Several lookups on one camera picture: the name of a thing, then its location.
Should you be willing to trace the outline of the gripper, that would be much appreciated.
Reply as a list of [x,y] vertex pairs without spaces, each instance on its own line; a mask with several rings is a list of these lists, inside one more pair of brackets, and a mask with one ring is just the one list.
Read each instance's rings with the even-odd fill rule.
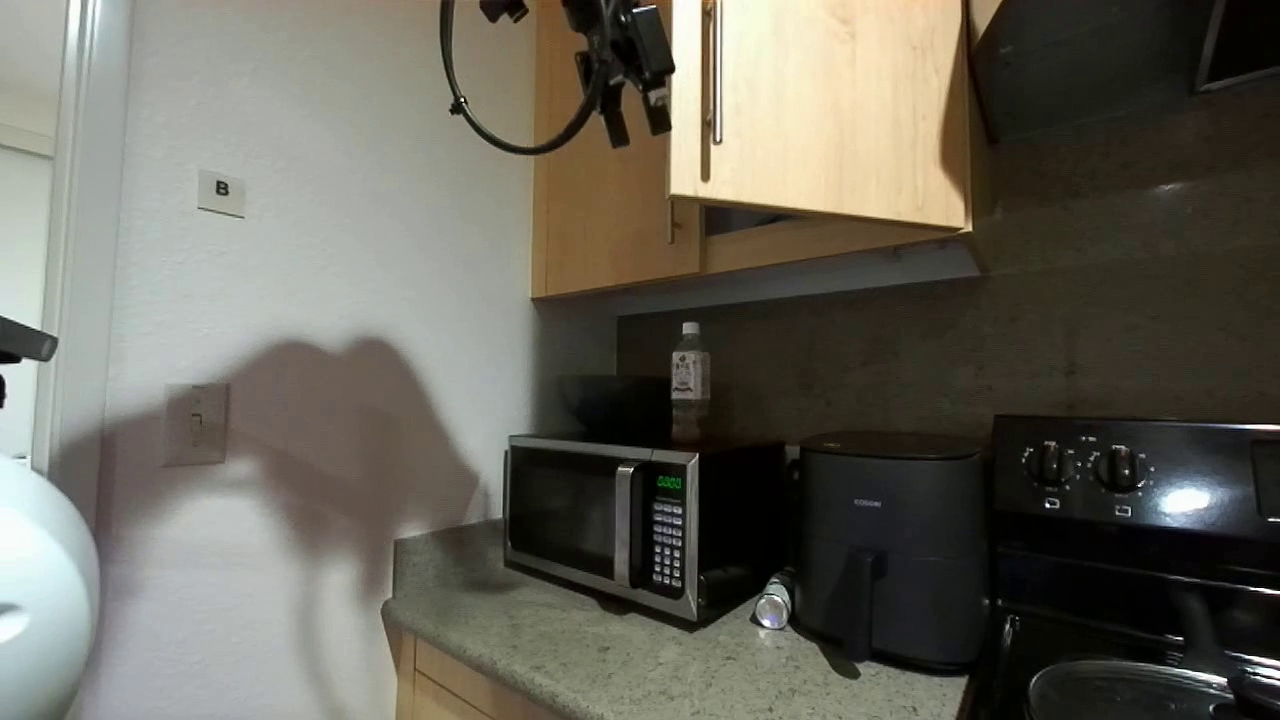
[[622,109],[623,67],[591,54],[599,53],[607,40],[612,53],[627,53],[628,78],[641,95],[650,133],[669,133],[667,85],[675,73],[675,59],[660,9],[637,5],[636,0],[562,0],[562,9],[570,29],[584,37],[575,65],[584,99],[600,117],[611,146],[627,147],[630,133]]

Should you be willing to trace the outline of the wooden cabinet door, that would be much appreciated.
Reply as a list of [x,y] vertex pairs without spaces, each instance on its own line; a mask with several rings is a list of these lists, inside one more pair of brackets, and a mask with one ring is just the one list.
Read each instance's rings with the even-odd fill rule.
[[718,146],[705,128],[704,1],[671,0],[672,196],[966,223],[964,0],[723,0]]

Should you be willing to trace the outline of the microwave door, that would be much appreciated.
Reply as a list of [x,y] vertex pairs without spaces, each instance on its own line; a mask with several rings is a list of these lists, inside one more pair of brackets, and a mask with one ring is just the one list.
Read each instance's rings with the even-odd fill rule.
[[614,471],[630,457],[515,445],[504,479],[506,557],[595,588],[613,582]]

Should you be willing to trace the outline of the clear plastic bottle white cap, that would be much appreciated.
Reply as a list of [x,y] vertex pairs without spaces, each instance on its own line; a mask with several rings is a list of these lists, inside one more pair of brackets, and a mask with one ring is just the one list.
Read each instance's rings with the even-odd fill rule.
[[682,324],[682,337],[671,354],[669,396],[672,442],[695,445],[704,434],[710,411],[710,355],[698,322]]

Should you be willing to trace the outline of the black bowl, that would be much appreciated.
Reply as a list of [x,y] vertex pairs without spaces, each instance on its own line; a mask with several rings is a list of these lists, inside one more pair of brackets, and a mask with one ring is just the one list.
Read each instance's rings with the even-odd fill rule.
[[671,439],[669,380],[664,377],[561,375],[557,389],[589,439],[641,445]]

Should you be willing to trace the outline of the black and silver microwave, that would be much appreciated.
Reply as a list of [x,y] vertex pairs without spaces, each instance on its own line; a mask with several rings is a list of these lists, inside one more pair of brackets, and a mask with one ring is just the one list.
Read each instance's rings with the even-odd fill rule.
[[643,461],[634,503],[631,587],[595,588],[520,566],[668,623],[700,626],[755,594],[786,561],[782,442],[627,445],[577,436],[512,436],[509,447],[566,448]]

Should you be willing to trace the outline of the black range hood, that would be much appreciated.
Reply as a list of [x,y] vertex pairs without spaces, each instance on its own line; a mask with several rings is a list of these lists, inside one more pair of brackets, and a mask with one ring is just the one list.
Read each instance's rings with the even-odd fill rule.
[[966,0],[991,142],[1280,77],[1280,0]]

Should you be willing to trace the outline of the dark grey air fryer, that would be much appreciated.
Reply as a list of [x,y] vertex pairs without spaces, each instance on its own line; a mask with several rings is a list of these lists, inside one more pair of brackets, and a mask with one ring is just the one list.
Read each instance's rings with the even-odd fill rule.
[[920,433],[842,430],[797,450],[794,624],[845,660],[842,574],[852,547],[884,552],[869,660],[960,673],[989,605],[982,447]]

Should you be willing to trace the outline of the black stove knob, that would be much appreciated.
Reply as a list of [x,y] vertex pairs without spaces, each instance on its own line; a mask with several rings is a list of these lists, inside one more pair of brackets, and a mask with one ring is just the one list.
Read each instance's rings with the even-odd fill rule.
[[1041,488],[1066,487],[1076,473],[1075,451],[1056,441],[1033,445],[1027,451],[1024,469],[1030,480]]
[[1146,483],[1148,471],[1146,456],[1125,445],[1112,445],[1092,461],[1094,480],[1115,495],[1137,492]]

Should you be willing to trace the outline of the wooden counter drawer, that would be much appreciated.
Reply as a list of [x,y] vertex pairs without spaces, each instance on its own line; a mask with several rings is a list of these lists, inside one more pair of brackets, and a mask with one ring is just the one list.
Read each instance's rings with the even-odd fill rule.
[[515,688],[394,624],[396,720],[564,720]]

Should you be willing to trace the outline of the black stove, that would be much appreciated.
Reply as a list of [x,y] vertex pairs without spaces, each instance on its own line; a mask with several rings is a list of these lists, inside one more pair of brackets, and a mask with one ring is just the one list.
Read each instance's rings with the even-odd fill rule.
[[[1066,487],[1025,473],[1044,441],[1075,451]],[[1094,480],[1112,445],[1146,456],[1137,492]],[[1060,662],[1179,665],[1184,589],[1233,666],[1280,682],[1280,424],[1004,414],[992,482],[992,614],[957,720],[1025,720],[1032,679]]]

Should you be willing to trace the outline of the pan with glass lid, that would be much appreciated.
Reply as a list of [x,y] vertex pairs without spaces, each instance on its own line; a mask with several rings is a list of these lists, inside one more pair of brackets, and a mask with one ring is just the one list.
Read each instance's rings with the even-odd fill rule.
[[1175,591],[1172,602],[1187,632],[1179,665],[1055,664],[1032,679],[1025,720],[1280,720],[1280,682],[1231,665],[1202,594]]

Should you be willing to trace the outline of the wooden wall cabinet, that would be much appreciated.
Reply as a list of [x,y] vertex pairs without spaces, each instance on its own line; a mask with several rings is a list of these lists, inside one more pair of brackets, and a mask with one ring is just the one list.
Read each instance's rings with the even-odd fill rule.
[[896,249],[969,232],[988,210],[980,187],[986,131],[966,68],[969,205],[957,228],[823,217],[678,199],[668,191],[669,133],[634,133],[612,149],[589,126],[534,163],[531,295],[570,296],[685,277],[755,270]]

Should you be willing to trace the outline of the white wall label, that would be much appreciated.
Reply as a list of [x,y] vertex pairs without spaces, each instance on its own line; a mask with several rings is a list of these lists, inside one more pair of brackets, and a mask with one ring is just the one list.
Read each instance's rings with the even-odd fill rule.
[[247,190],[239,177],[197,169],[196,208],[221,217],[246,218]]

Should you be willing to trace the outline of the wall light switch plate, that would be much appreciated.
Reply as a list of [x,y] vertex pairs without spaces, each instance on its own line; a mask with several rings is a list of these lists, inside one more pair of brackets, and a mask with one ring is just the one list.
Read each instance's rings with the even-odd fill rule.
[[165,386],[163,466],[223,464],[228,448],[228,383]]

